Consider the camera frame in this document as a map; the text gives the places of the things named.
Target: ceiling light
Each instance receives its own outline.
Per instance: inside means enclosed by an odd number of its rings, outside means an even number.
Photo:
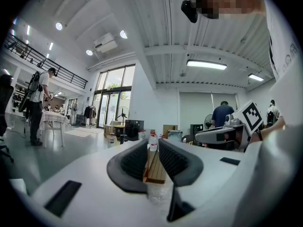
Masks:
[[[92,52],[91,50],[87,50],[87,51],[86,51],[86,54],[87,54],[87,55],[93,55],[93,52]]]
[[[224,64],[208,62],[208,61],[193,61],[193,60],[188,60],[187,66],[205,67],[205,68],[212,68],[212,69],[219,69],[219,70],[225,70],[227,67]]]
[[[6,72],[6,74],[10,75],[10,73],[8,72],[8,70],[4,69],[4,71]]]
[[[121,36],[122,38],[124,38],[124,39],[127,39],[127,36],[126,36],[126,33],[124,32],[124,30],[122,30],[122,31],[120,32],[120,36]]]
[[[249,74],[248,77],[251,78],[251,79],[255,79],[257,81],[263,81],[264,80],[263,78],[258,77],[258,76],[254,75],[254,74]]]
[[[62,24],[61,23],[56,23],[56,29],[62,30],[63,29]]]

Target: air conditioner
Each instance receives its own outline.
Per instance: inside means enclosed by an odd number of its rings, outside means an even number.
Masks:
[[[98,40],[95,40],[94,44],[95,44],[95,49],[97,51],[101,51],[102,53],[105,53],[107,51],[110,51],[118,47],[114,37],[110,33],[102,36]]]

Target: black pants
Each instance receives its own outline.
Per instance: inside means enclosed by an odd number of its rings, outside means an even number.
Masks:
[[[42,102],[40,103],[30,102],[30,115],[31,115],[30,140],[37,141],[37,132],[42,117]]]

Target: floor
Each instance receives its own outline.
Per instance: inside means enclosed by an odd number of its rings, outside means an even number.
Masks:
[[[85,138],[64,134],[65,147],[61,146],[60,131],[48,131],[47,148],[31,146],[29,142],[29,126],[25,119],[17,115],[7,114],[6,121],[11,130],[7,130],[4,140],[15,160],[11,163],[7,157],[3,159],[11,179],[22,178],[26,184],[27,193],[31,195],[35,189],[63,167],[81,156],[107,149],[107,140],[103,132],[92,134]],[[64,131],[70,131],[73,126],[65,125]],[[157,206],[159,215],[165,219],[169,212],[172,197],[173,182],[167,175],[165,184],[148,185],[148,198]]]

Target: balcony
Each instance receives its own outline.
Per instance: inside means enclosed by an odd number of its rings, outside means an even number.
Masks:
[[[85,89],[87,81],[71,71],[65,69],[64,67],[58,65],[52,60],[46,58],[40,52],[36,51],[34,48],[24,43],[16,36],[9,34],[4,42],[4,48],[10,50],[12,53],[20,56],[20,58],[28,61],[29,63],[41,68],[45,71],[54,67],[56,69],[56,76],[66,82],[74,84],[82,89]]]

